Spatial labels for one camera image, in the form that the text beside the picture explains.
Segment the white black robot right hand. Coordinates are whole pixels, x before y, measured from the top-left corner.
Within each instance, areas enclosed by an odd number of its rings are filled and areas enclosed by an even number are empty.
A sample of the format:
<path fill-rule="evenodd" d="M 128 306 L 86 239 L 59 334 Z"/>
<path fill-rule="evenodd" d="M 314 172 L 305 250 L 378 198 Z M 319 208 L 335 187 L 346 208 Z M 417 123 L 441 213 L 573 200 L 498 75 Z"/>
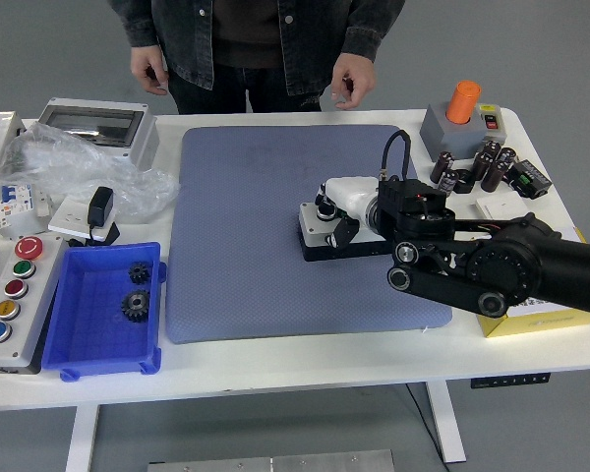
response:
<path fill-rule="evenodd" d="M 357 243 L 382 242 L 376 229 L 378 210 L 376 177 L 330 178 L 320 185 L 315 199 L 317 218 L 330 222 L 338 220 L 325 242 L 336 250 Z"/>

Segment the person's left hand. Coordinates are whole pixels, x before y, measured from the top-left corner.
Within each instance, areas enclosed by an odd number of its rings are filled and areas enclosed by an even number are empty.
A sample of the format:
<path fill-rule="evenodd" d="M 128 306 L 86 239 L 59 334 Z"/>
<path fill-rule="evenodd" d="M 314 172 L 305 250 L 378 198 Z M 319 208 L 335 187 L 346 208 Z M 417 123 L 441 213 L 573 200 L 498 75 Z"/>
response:
<path fill-rule="evenodd" d="M 374 63 L 360 55 L 341 53 L 332 70 L 330 96 L 340 110 L 359 107 L 376 86 Z"/>

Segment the person's right hand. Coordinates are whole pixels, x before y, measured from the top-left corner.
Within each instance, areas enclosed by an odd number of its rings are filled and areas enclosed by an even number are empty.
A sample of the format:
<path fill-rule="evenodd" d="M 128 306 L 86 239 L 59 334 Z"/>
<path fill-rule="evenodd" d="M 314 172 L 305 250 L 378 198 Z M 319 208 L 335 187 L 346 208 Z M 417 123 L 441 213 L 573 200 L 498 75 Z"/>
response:
<path fill-rule="evenodd" d="M 130 70 L 141 88 L 153 95 L 168 95 L 168 72 L 158 45 L 132 47 Z"/>

